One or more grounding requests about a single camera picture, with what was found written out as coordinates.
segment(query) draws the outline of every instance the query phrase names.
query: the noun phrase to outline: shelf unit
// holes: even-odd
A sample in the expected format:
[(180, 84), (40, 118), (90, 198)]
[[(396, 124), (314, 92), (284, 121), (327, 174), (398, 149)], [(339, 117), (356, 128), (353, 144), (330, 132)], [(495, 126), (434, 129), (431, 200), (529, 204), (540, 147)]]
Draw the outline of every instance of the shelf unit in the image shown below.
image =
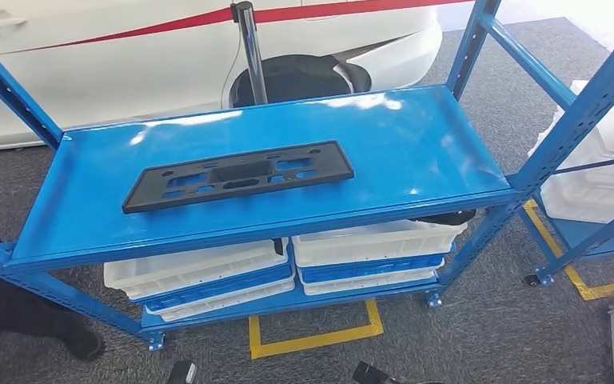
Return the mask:
[[(0, 99), (55, 151), (14, 246), (0, 245), (0, 278), (163, 347), (181, 326), (417, 292), (430, 306), (614, 104), (614, 52), (576, 96), (495, 19), (499, 0), (477, 0), (448, 81), (434, 86), (253, 106), (63, 133), (0, 64)], [(566, 109), (520, 171), (503, 175), (458, 103), (487, 34)], [(337, 140), (355, 177), (123, 214), (140, 170), (197, 158)], [(307, 296), (296, 289), (163, 322), (137, 322), (47, 270), (283, 238), (322, 230), (489, 207), (438, 274), (420, 282)]]

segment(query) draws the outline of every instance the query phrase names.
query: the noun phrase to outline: yellow floor tape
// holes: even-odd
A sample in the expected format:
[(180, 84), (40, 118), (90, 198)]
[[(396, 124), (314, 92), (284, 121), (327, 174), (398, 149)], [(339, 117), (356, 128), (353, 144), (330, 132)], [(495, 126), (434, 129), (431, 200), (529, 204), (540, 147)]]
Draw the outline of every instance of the yellow floor tape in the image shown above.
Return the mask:
[(369, 324), (366, 326), (357, 326), (347, 330), (337, 330), (328, 332), (327, 334), (315, 334), (305, 338), (295, 338), (293, 340), (284, 340), (283, 342), (272, 342), (262, 344), (260, 338), (260, 318), (251, 316), (248, 318), (248, 331), (250, 340), (250, 358), (263, 358), (273, 356), (275, 354), (287, 354), (298, 350), (309, 350), (320, 346), (330, 346), (340, 342), (349, 342), (360, 338), (369, 338), (384, 332), (380, 313), (377, 311), (377, 304), (374, 298), (365, 301), (366, 311), (369, 315)]
[[(554, 255), (557, 258), (560, 258), (561, 255), (564, 254), (564, 251), (561, 250), (561, 247), (559, 247), (559, 243), (556, 242), (552, 234), (549, 233), (547, 228), (544, 226), (544, 224), (540, 220), (540, 217), (538, 217), (538, 215), (536, 214), (535, 210), (533, 210), (533, 208), (535, 208), (536, 206), (537, 204), (533, 200), (528, 200), (524, 204), (524, 211), (526, 212), (528, 217), (531, 219), (531, 222), (536, 227), (536, 229), (538, 229), (538, 232), (540, 232), (540, 236), (542, 236), (542, 238), (544, 239), (544, 242), (547, 243), (547, 245), (549, 246), (549, 249), (554, 253)], [(607, 284), (605, 286), (588, 287), (583, 282), (582, 278), (578, 274), (578, 271), (572, 266), (567, 266), (566, 268), (564, 268), (564, 272), (568, 276), (568, 279), (571, 280), (573, 285), (576, 286), (583, 300), (594, 300), (596, 298), (605, 298), (611, 295), (614, 291), (614, 283)]]

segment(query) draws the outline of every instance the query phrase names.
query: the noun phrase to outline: black wheel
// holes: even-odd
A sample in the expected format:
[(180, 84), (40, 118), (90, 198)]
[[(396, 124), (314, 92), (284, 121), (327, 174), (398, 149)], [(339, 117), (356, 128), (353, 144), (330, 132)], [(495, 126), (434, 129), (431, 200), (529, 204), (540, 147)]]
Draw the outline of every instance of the black wheel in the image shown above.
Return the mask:
[[(351, 94), (355, 91), (349, 77), (334, 58), (288, 56), (264, 60), (262, 65), (270, 103)], [(254, 104), (248, 70), (235, 82), (230, 101), (233, 107)]]
[(538, 286), (540, 284), (540, 279), (535, 274), (530, 274), (524, 278), (524, 281), (529, 286)]

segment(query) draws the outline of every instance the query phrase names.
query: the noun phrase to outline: white plastic crate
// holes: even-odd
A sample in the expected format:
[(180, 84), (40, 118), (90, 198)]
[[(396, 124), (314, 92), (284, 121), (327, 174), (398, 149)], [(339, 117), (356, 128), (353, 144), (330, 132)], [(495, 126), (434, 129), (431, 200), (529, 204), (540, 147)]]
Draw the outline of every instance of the white plastic crate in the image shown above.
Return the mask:
[[(578, 94), (587, 82), (574, 81)], [(538, 136), (532, 152), (563, 116), (558, 108), (552, 125)], [(564, 160), (559, 169), (614, 159), (614, 107)], [(540, 188), (548, 216), (567, 220), (606, 223), (614, 219), (614, 165), (557, 174)]]
[(211, 310), (219, 310), (227, 306), (234, 306), (244, 302), (251, 302), (259, 298), (267, 298), (275, 294), (283, 294), (295, 288), (295, 274), (290, 278), (270, 282), (261, 286), (254, 286), (245, 290), (235, 290), (228, 294), (220, 294), (212, 298), (205, 298), (195, 302), (188, 302), (180, 306), (173, 306), (164, 310), (150, 311), (150, 314), (161, 316), (164, 322), (172, 322), (180, 318), (188, 318), (197, 314), (210, 312)]
[[(284, 247), (288, 239), (283, 239)], [(286, 262), (271, 240), (105, 263), (105, 285), (132, 300)]]
[(340, 292), (343, 290), (359, 290), (361, 288), (370, 288), (372, 286), (385, 286), (388, 284), (397, 284), (399, 282), (411, 282), (413, 280), (424, 280), (435, 276), (435, 270), (444, 265), (432, 268), (420, 268), (417, 270), (400, 270), (397, 272), (388, 272), (384, 274), (371, 274), (368, 276), (360, 276), (357, 278), (342, 278), (338, 280), (329, 280), (327, 282), (311, 282), (305, 283), (302, 280), (302, 273), (298, 268), (297, 272), (300, 275), (302, 287), (305, 294), (312, 296), (315, 294), (330, 294), (332, 292)]
[(614, 186), (598, 186), (582, 180), (570, 182), (555, 175), (540, 188), (550, 218), (608, 223), (614, 219)]
[(400, 220), (293, 237), (295, 263), (301, 267), (443, 254), (467, 228)]

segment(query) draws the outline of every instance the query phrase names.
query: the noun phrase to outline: gray carpet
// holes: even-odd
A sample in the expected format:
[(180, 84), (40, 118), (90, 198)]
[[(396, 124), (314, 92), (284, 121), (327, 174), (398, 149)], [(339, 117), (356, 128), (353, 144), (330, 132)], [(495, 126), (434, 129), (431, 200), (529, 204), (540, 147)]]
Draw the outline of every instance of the gray carpet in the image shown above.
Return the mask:
[[(509, 29), (567, 83), (589, 78), (607, 52), (565, 19)], [(443, 82), (460, 32), (445, 34), (424, 82)], [(463, 107), (504, 170), (525, 160), (554, 103), (493, 41), (488, 41), (463, 97)], [(46, 149), (0, 152), (0, 234), (14, 239), (26, 218), (50, 154)], [(418, 295), (379, 300), (385, 332), (335, 346), (255, 361), (248, 322), (239, 320), (167, 335), (157, 353), (117, 331), (94, 324), (107, 344), (96, 362), (75, 362), (52, 340), (0, 333), (1, 383), (160, 383), (178, 360), (201, 367), (203, 383), (349, 383), (359, 360), (418, 381), (612, 382), (608, 300), (584, 302), (560, 275), (554, 287), (530, 288), (522, 277), (542, 261), (518, 218), (430, 310)], [(113, 306), (136, 315), (116, 292), (102, 289), (98, 266), (60, 271)], [(614, 281), (614, 260), (580, 268), (588, 283)], [(362, 303), (261, 318), (263, 342), (366, 322)]]

